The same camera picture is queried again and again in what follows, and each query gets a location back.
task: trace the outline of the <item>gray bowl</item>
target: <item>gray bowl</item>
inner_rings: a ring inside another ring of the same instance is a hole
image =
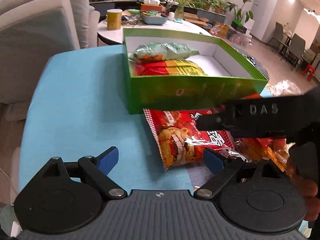
[[[144,14],[141,14],[141,19],[146,24],[152,24],[152,25],[163,25],[167,21],[167,16],[162,14],[162,17],[151,17],[151,16],[145,16]]]

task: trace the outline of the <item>light blue table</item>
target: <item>light blue table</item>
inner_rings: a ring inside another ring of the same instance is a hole
[[[143,115],[125,108],[123,45],[55,55],[47,64],[28,111],[20,154],[19,190],[52,156],[77,161],[111,146],[119,163],[109,174],[126,191],[189,189],[185,167],[164,172]],[[265,89],[262,96],[271,96]]]

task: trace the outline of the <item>green cardboard box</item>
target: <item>green cardboard box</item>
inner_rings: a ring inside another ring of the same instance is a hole
[[[150,42],[184,43],[200,55],[189,60],[208,76],[133,76],[129,56]],[[182,110],[210,108],[230,98],[260,93],[268,79],[225,41],[202,34],[159,29],[124,28],[124,74],[129,114],[143,108]]]

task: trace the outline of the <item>finger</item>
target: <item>finger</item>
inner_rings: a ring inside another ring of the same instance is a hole
[[[305,215],[305,217],[303,218],[303,220],[305,221],[316,221],[318,218],[319,214],[310,214],[310,215]]]
[[[307,205],[306,221],[315,221],[320,213],[320,200],[316,197],[304,197]]]
[[[318,193],[318,186],[311,179],[304,179],[300,175],[293,174],[291,182],[303,197],[315,197]]]
[[[292,158],[289,158],[287,160],[287,166],[285,168],[285,173],[289,176],[292,176],[293,174],[296,173],[296,166],[294,165]]]

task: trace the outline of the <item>red stool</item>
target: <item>red stool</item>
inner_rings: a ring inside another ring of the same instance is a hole
[[[307,72],[310,71],[309,75],[308,75],[308,78],[307,78],[307,81],[311,81],[311,79],[313,78],[314,76],[314,73],[315,73],[315,69],[313,66],[311,66],[310,64],[308,64],[308,66],[306,67],[306,69],[301,73],[301,75],[305,75],[307,74]]]

